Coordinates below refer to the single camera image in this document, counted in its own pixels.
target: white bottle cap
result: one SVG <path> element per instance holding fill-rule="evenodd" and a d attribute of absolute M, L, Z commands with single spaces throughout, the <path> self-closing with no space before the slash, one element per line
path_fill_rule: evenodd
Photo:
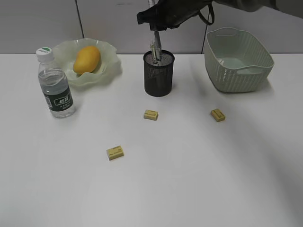
<path fill-rule="evenodd" d="M 36 51 L 39 62 L 48 62 L 54 60 L 53 51 L 49 47 L 42 47 Z"/>

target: basket handle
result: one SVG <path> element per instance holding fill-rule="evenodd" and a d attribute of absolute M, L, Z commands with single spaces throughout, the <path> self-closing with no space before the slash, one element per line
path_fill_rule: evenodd
<path fill-rule="evenodd" d="M 249 69 L 255 69 L 255 70 L 254 70 L 254 71 L 250 71 L 249 73 L 246 73 L 245 71 L 246 71 L 246 70 L 249 70 Z M 264 68 L 264 67 L 252 65 L 252 66 L 247 66 L 247 67 L 243 67 L 243 68 L 241 68 L 241 69 L 238 69 L 238 70 L 236 71 L 236 73 L 237 73 L 238 75 L 243 75 L 243 74 L 258 75 L 258 74 L 264 73 L 264 71 L 265 71 L 265 68 Z"/>
<path fill-rule="evenodd" d="M 239 33 L 239 30 L 233 27 L 222 27 L 213 31 L 215 36 L 234 36 Z"/>

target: white wall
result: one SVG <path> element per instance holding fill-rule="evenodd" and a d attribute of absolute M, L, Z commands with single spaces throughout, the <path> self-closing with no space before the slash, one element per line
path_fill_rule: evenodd
<path fill-rule="evenodd" d="M 1 0 L 0 53 L 35 53 L 82 38 L 74 0 Z"/>
<path fill-rule="evenodd" d="M 144 53 L 153 33 L 138 25 L 136 14 L 147 0 L 78 0 L 84 35 L 108 41 L 118 53 Z M 247 30 L 272 53 L 303 53 L 303 19 L 273 9 L 248 13 L 214 3 L 215 24 Z M 163 49 L 173 53 L 200 53 L 205 24 L 197 17 L 180 28 L 161 32 Z M 2 0 L 0 53 L 34 53 L 42 46 L 82 38 L 75 0 Z"/>
<path fill-rule="evenodd" d="M 271 53 L 303 53 L 303 19 L 263 7 L 248 13 L 214 3 L 208 31 L 231 26 L 254 34 Z"/>
<path fill-rule="evenodd" d="M 148 9 L 147 0 L 78 0 L 85 37 L 107 41 L 118 53 L 144 53 L 153 33 L 138 25 L 137 13 Z M 173 53 L 200 53 L 205 24 L 191 18 L 179 28 L 160 33 L 162 47 Z"/>

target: yellow eraser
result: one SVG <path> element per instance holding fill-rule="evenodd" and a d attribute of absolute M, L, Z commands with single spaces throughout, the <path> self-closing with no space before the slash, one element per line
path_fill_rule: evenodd
<path fill-rule="evenodd" d="M 156 121 L 158 118 L 158 112 L 153 110 L 145 110 L 143 118 Z"/>
<path fill-rule="evenodd" d="M 217 122 L 221 122 L 225 120 L 224 114 L 219 109 L 212 110 L 211 115 L 215 118 Z"/>
<path fill-rule="evenodd" d="M 108 150 L 106 150 L 106 152 L 107 152 L 107 156 L 108 156 L 109 160 L 113 160 L 117 157 L 124 156 L 123 149 L 121 146 L 108 149 Z"/>

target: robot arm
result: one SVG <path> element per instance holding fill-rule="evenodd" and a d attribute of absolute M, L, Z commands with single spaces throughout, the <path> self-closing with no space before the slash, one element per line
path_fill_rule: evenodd
<path fill-rule="evenodd" d="M 303 0 L 215 0 L 217 3 L 247 12 L 254 12 L 267 6 L 284 13 L 303 18 Z M 146 11 L 137 14 L 138 23 L 149 23 L 151 31 L 163 31 L 177 28 L 191 17 L 202 14 L 200 10 L 208 6 L 214 14 L 213 0 L 159 0 Z"/>

